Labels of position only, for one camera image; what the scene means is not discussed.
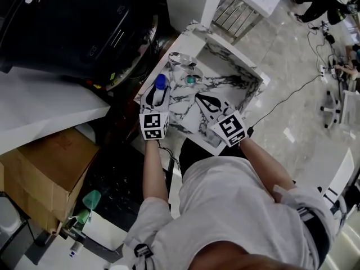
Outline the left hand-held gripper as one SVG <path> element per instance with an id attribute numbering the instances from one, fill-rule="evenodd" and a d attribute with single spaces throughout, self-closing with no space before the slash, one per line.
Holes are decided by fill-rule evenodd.
<path id="1" fill-rule="evenodd" d="M 141 97 L 139 122 L 143 138 L 146 141 L 165 138 L 169 127 L 170 90 L 170 86 L 157 89 L 153 84 Z"/>

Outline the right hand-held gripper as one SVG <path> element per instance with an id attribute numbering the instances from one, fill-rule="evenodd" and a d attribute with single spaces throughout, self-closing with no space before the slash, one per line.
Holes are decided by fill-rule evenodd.
<path id="1" fill-rule="evenodd" d="M 216 113 L 224 112 L 226 108 L 231 107 L 224 95 L 216 92 L 199 92 L 195 94 L 195 102 L 209 122 L 215 121 Z M 247 127 L 238 110 L 216 122 L 210 129 L 228 147 L 237 145 L 248 136 Z"/>

